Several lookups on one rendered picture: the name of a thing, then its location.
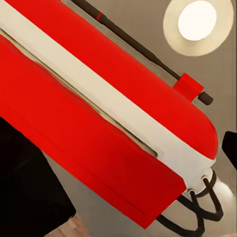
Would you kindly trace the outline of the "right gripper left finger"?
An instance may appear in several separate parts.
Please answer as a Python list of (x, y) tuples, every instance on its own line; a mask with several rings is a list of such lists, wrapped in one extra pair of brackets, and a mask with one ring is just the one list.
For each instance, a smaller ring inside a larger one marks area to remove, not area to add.
[(0, 190), (25, 150), (20, 131), (0, 137)]

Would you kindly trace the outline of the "radio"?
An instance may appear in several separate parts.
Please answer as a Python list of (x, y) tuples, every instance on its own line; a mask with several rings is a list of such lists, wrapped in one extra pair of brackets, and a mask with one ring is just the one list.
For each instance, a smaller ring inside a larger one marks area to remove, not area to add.
[[(193, 103), (213, 99), (85, 0), (71, 0), (177, 79), (173, 87), (61, 0), (0, 0), (0, 118), (125, 216), (201, 237), (224, 213), (218, 135)], [(187, 192), (192, 201), (183, 196)], [(198, 199), (209, 194), (216, 212)], [(179, 201), (196, 231), (162, 215)]]

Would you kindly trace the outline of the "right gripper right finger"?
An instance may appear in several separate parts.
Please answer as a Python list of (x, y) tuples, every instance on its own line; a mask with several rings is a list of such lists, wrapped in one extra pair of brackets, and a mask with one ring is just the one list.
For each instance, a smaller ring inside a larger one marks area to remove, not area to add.
[(222, 150), (237, 170), (237, 133), (231, 131), (225, 133)]

